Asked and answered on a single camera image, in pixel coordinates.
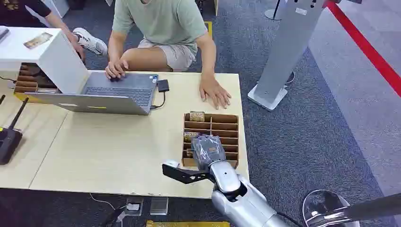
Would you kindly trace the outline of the bystander's hand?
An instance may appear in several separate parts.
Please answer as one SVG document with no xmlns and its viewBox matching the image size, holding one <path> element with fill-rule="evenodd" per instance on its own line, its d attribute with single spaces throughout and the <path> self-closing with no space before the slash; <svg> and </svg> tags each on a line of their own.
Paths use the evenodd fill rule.
<svg viewBox="0 0 401 227">
<path fill-rule="evenodd" d="M 85 63 L 85 55 L 83 47 L 78 42 L 78 36 L 74 35 L 72 32 L 67 33 L 67 38 L 74 47 L 75 51 L 78 53 L 80 59 Z"/>
</svg>

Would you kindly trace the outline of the seated person's right hand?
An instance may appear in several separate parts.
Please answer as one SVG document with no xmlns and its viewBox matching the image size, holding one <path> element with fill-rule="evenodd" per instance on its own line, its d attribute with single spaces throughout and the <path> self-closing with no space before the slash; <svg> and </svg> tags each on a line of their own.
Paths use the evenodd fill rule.
<svg viewBox="0 0 401 227">
<path fill-rule="evenodd" d="M 126 60 L 110 60 L 105 68 L 105 74 L 108 79 L 120 79 L 125 76 L 125 72 L 129 69 Z"/>
</svg>

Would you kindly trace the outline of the seated person's left hand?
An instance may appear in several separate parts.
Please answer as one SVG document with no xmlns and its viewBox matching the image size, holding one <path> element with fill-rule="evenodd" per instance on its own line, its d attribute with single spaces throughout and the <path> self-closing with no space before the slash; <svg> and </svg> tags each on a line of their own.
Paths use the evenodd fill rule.
<svg viewBox="0 0 401 227">
<path fill-rule="evenodd" d="M 199 92 L 203 102 L 211 99 L 215 109 L 227 109 L 231 95 L 217 82 L 214 73 L 201 73 Z"/>
</svg>

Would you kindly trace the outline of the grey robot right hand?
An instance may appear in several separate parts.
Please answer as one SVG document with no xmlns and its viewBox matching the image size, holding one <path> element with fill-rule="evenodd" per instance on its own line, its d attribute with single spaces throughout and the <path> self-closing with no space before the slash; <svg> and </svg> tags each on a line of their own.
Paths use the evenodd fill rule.
<svg viewBox="0 0 401 227">
<path fill-rule="evenodd" d="M 219 136 L 201 135 L 191 142 L 193 159 L 199 170 L 205 171 L 218 161 L 226 161 L 226 154 Z"/>
</svg>

